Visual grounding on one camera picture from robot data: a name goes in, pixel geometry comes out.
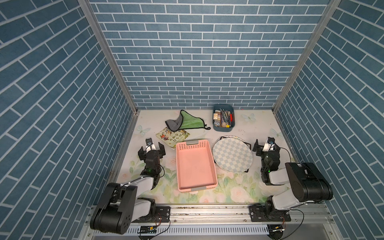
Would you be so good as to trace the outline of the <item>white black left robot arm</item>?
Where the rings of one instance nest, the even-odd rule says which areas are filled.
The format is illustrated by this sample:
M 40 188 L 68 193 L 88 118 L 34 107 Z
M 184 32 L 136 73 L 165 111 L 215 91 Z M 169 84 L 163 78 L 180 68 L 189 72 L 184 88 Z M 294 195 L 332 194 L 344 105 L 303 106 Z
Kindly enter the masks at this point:
M 155 147 L 151 138 L 146 139 L 146 147 L 141 147 L 138 157 L 145 163 L 140 176 L 124 184 L 109 183 L 97 204 L 90 221 L 90 228 L 103 233 L 123 235 L 132 222 L 148 223 L 163 220 L 170 208 L 156 206 L 154 199 L 141 195 L 154 189 L 165 170 L 160 159 L 166 155 L 165 147 L 159 143 Z

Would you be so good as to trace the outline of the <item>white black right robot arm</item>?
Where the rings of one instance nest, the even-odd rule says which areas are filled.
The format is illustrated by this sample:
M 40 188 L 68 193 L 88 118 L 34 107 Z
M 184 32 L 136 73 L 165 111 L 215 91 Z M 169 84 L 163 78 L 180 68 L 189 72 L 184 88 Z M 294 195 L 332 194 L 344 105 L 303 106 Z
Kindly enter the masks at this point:
M 269 196 L 264 204 L 249 206 L 252 222 L 290 222 L 289 211 L 295 207 L 329 201 L 333 189 L 313 163 L 285 163 L 280 168 L 280 150 L 274 138 L 269 137 L 262 146 L 256 141 L 252 151 L 261 157 L 261 177 L 267 186 L 289 184 L 286 191 Z

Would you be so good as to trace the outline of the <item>grey green cleaning cloth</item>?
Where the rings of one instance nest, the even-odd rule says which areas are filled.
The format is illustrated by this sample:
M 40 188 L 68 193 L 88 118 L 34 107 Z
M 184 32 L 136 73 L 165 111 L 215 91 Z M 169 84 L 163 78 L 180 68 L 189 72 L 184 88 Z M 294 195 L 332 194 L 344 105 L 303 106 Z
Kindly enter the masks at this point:
M 167 120 L 165 123 L 167 128 L 172 132 L 177 132 L 179 130 L 211 129 L 205 124 L 202 118 L 194 117 L 185 110 L 180 111 L 180 115 L 176 120 Z

